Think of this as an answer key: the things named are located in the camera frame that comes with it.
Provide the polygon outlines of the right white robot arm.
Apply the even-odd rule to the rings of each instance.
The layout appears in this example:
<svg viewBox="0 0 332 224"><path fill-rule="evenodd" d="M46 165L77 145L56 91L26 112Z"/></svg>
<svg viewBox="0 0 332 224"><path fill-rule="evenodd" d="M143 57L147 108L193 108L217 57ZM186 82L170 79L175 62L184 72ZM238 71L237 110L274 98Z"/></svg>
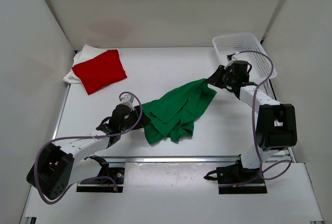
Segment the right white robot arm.
<svg viewBox="0 0 332 224"><path fill-rule="evenodd" d="M252 108L254 145L239 156L240 165L233 169L235 180L243 183L272 155L297 144L296 116L292 104L272 99L251 81L249 62L228 58L228 64L220 65L206 82L228 90Z"/></svg>

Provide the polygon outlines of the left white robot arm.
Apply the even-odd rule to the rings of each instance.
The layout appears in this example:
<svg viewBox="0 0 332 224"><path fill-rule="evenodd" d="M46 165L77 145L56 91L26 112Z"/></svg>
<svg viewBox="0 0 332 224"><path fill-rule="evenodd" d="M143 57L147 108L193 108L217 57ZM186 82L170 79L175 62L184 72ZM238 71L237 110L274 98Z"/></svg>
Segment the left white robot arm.
<svg viewBox="0 0 332 224"><path fill-rule="evenodd" d="M114 176L109 175L109 163L96 152L110 148L124 134L149 124L142 105L133 105L137 100L133 93L123 92L112 114L95 131L87 136L58 137L42 146L26 181L45 203L57 203L75 183L109 183L117 188Z"/></svg>

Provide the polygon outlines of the red t shirt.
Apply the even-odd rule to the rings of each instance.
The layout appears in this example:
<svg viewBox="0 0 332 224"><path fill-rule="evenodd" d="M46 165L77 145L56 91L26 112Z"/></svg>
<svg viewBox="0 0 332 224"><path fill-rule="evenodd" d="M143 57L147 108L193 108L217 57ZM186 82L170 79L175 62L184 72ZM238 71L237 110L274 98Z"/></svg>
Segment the red t shirt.
<svg viewBox="0 0 332 224"><path fill-rule="evenodd" d="M127 78L118 50L107 50L72 67L88 95Z"/></svg>

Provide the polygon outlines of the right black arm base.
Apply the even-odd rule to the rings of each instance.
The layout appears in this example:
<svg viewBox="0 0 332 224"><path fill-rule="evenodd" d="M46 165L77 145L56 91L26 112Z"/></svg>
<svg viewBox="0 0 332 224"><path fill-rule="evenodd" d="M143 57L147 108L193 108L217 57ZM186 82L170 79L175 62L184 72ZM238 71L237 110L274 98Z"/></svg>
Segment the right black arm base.
<svg viewBox="0 0 332 224"><path fill-rule="evenodd" d="M244 168L239 158L234 164L217 167L203 178L217 181L218 194L266 194L267 187L259 172L259 168Z"/></svg>

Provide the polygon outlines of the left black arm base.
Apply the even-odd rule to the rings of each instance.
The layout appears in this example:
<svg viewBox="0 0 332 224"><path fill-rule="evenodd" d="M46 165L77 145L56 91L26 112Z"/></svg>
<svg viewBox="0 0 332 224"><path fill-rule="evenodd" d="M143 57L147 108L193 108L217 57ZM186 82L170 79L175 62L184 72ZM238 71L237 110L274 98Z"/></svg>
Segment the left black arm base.
<svg viewBox="0 0 332 224"><path fill-rule="evenodd" d="M96 161L101 169L94 179L85 179L76 186L77 192L88 193L122 193L125 178L125 167L111 167L110 163L104 158L90 156L90 159Z"/></svg>

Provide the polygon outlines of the green t shirt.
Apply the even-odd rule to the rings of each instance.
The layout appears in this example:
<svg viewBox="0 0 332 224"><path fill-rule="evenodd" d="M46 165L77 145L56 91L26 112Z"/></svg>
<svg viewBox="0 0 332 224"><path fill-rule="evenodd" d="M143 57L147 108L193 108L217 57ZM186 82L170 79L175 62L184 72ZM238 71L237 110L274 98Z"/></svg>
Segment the green t shirt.
<svg viewBox="0 0 332 224"><path fill-rule="evenodd" d="M165 138L178 143L191 138L194 122L199 119L216 95L205 79L199 79L175 88L161 98L144 103L143 113L150 119L144 134L150 145Z"/></svg>

